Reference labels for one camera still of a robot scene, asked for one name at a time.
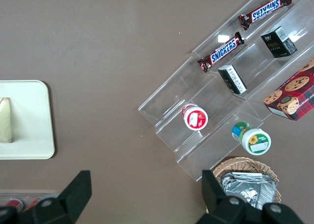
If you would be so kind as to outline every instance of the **white tray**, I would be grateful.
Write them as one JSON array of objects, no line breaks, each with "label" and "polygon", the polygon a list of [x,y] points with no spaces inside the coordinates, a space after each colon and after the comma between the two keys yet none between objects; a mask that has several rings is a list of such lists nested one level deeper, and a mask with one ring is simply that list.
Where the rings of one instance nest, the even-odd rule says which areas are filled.
[{"label": "white tray", "polygon": [[10,98],[12,143],[0,143],[0,159],[49,159],[54,154],[49,93],[38,80],[0,81]]}]

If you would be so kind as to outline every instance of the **bread slice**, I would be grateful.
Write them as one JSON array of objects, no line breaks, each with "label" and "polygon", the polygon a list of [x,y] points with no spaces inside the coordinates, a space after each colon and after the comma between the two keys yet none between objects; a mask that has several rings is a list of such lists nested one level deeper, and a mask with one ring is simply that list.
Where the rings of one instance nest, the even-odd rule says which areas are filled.
[{"label": "bread slice", "polygon": [[0,98],[0,142],[12,142],[9,98]]}]

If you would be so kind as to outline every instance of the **black and white packaged item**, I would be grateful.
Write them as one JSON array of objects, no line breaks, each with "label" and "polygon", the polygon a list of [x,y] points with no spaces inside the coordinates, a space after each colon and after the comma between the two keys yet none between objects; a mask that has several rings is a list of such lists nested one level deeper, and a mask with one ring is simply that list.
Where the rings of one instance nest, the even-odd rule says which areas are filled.
[{"label": "black and white packaged item", "polygon": [[239,73],[233,67],[233,65],[225,65],[218,68],[218,72],[231,92],[236,94],[244,93],[247,88],[241,79]]},{"label": "black and white packaged item", "polygon": [[297,51],[294,43],[281,26],[266,31],[261,37],[275,58],[291,56]]}]

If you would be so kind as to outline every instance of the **chocolate bar wrapper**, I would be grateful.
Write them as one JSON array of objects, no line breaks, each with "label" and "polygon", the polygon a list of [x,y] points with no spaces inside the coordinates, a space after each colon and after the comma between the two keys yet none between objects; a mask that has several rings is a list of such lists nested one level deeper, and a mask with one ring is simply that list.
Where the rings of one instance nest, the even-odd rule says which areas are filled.
[{"label": "chocolate bar wrapper", "polygon": [[259,19],[265,17],[267,14],[281,8],[288,6],[292,3],[292,0],[271,0],[262,6],[254,9],[246,15],[240,15],[239,19],[244,30],[247,30],[250,25]]},{"label": "chocolate bar wrapper", "polygon": [[242,40],[240,32],[237,32],[233,38],[213,51],[210,55],[199,60],[198,63],[200,64],[202,70],[206,73],[210,67],[226,57],[230,52],[234,51],[241,44],[244,44],[244,40]]}]

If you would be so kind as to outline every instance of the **plastic container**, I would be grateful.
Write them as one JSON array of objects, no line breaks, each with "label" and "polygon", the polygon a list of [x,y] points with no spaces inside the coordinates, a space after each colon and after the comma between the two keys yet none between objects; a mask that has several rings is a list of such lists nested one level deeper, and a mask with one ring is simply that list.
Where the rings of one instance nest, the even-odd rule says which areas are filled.
[{"label": "plastic container", "polygon": [[24,204],[20,199],[11,199],[5,207],[14,207],[18,213],[21,213],[24,209]]},{"label": "plastic container", "polygon": [[265,154],[270,146],[270,136],[260,128],[253,128],[247,122],[239,122],[232,128],[232,136],[252,155]]},{"label": "plastic container", "polygon": [[183,107],[182,115],[186,126],[194,131],[203,129],[208,123],[206,111],[193,103],[186,104]]}]

